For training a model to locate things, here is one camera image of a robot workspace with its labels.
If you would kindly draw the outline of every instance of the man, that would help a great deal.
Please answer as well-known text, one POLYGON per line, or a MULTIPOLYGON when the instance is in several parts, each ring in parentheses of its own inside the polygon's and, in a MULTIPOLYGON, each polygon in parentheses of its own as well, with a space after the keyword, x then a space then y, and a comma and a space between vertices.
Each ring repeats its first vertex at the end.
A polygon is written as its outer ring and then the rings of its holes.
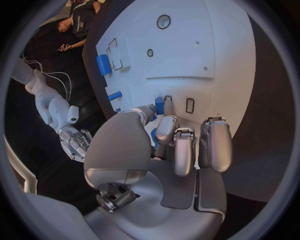
POLYGON ((72 28, 73 34, 81 41, 69 45, 63 44, 58 51, 67 51, 69 49, 82 47, 88 35, 88 31, 92 25, 93 19, 101 8, 101 3, 97 0, 89 0, 79 4, 73 10, 71 17, 59 22, 58 31, 64 33, 72 28))

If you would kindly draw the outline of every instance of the circular hole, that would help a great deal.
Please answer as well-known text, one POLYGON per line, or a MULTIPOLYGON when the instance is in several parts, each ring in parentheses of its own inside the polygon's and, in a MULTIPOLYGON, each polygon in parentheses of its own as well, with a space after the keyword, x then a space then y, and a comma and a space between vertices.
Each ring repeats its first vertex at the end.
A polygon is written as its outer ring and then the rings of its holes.
POLYGON ((152 49, 148 49, 147 55, 148 55, 148 57, 152 57, 153 56, 153 50, 152 49))
POLYGON ((157 26, 159 29, 166 29, 171 24, 171 18, 168 15, 161 15, 157 19, 157 26))

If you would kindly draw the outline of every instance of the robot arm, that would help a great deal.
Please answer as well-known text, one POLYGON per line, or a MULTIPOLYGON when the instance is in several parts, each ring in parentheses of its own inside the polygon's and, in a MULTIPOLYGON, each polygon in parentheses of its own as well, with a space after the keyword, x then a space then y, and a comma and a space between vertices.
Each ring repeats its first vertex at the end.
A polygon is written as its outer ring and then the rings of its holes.
POLYGON ((72 159, 84 162, 92 135, 87 130, 78 131, 72 124, 79 118, 79 108, 70 106, 68 101, 46 83, 46 77, 21 58, 18 59, 11 77, 25 85, 35 95, 35 106, 43 121, 52 127, 60 137, 66 154, 72 159))

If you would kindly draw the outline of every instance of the white wire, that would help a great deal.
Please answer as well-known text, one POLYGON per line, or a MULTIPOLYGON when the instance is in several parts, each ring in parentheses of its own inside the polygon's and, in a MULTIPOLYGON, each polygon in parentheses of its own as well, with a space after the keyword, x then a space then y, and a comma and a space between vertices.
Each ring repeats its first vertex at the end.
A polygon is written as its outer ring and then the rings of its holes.
POLYGON ((70 101, 70 97, 71 97, 71 92, 72 92, 72 82, 71 82, 71 79, 69 77, 68 74, 66 74, 65 72, 61 72, 61 71, 58 71, 58 72, 43 72, 43 66, 40 62, 36 61, 36 60, 26 60, 25 57, 23 57, 24 61, 27 63, 27 64, 38 64, 39 67, 40 67, 40 71, 47 75, 48 77, 51 77, 51 78, 54 78, 54 79, 57 79, 58 81, 61 82, 61 84, 63 85, 64 87, 64 91, 65 91, 65 99, 69 102, 70 101), (66 85, 63 83, 62 80, 60 80, 59 78, 55 77, 55 76, 51 76, 50 74, 65 74, 67 75, 68 79, 69 79, 69 82, 70 82, 70 92, 69 92, 69 96, 68 96, 68 91, 67 91, 67 88, 66 88, 66 85))

